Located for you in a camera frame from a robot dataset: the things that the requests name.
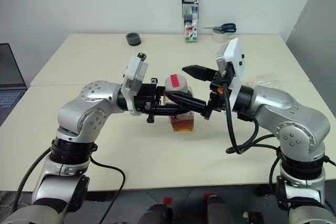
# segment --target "scissors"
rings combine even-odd
[[[224,33],[235,33],[237,28],[235,23],[225,23],[221,26],[214,26],[214,27],[203,27],[204,29],[214,29],[219,30]]]

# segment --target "table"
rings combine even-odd
[[[131,56],[147,55],[145,81],[170,73],[182,74],[182,67],[201,65],[217,69],[215,56],[222,44],[211,35],[200,35],[197,43],[184,42],[182,35],[141,34],[142,43],[132,47],[125,34],[72,34],[41,69],[32,86],[87,84],[94,80],[122,82]],[[308,81],[280,35],[239,35],[245,62],[245,80]]]
[[[279,35],[239,35],[246,55],[244,81],[269,86],[291,93],[300,103],[324,113],[331,123],[325,139],[327,155],[336,159],[336,120],[309,78],[296,62]],[[159,85],[172,73],[187,77],[194,95],[208,99],[209,83],[188,77],[183,66],[198,64],[216,68],[215,55],[220,44],[208,35],[188,44],[181,35],[141,35],[142,44],[131,47],[124,35],[70,35],[31,83],[23,98],[0,127],[0,190],[16,190],[29,166],[55,137],[57,114],[81,88],[94,80],[120,83],[131,56],[147,54],[149,63],[144,82],[151,77]],[[236,138],[245,141],[253,124],[234,116]],[[259,135],[268,134],[260,129]],[[168,118],[155,118],[129,113],[111,115],[96,143],[93,157],[101,163],[122,168],[127,181],[125,189],[266,183],[275,154],[264,148],[251,148],[244,155],[228,155],[230,146],[223,113],[214,112],[209,121],[195,116],[195,131],[174,133]],[[276,139],[265,143],[277,145]],[[40,173],[40,164],[32,173],[25,190],[31,191]],[[326,165],[327,179],[336,178],[336,170]],[[119,188],[121,176],[115,171],[89,166],[89,190]]]
[[[324,113],[331,123],[325,139],[326,153],[336,159],[336,119],[309,81],[280,81],[279,88],[300,103]],[[195,95],[208,94],[208,88],[195,87]],[[82,85],[32,86],[0,127],[0,190],[16,190],[23,175],[55,137],[58,110],[75,98]],[[193,133],[174,133],[168,118],[157,116],[154,124],[146,116],[129,113],[111,115],[96,140],[93,157],[104,164],[122,168],[127,176],[125,189],[266,183],[275,159],[272,150],[251,148],[243,155],[228,155],[230,146],[225,115],[213,112],[209,121],[195,116]],[[247,139],[253,124],[237,120],[238,140]],[[259,135],[268,132],[260,129]],[[273,138],[265,143],[277,146]],[[41,170],[34,170],[25,190],[31,191]],[[336,169],[326,164],[327,179],[336,179]],[[89,190],[114,190],[121,176],[90,164]]]

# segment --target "black tape roll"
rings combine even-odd
[[[137,33],[127,34],[126,39],[130,46],[137,46],[141,44],[140,36]]]

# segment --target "jar with orange liquid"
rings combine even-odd
[[[181,91],[192,94],[192,90],[188,87],[186,79],[180,74],[172,74],[165,81],[166,91]],[[168,97],[163,98],[164,104],[175,104]],[[172,124],[175,132],[187,133],[194,130],[194,112],[189,111],[185,114],[169,116],[169,120]]]

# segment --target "orange liquid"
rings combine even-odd
[[[171,119],[171,124],[175,132],[187,133],[194,130],[194,119],[175,121]]]

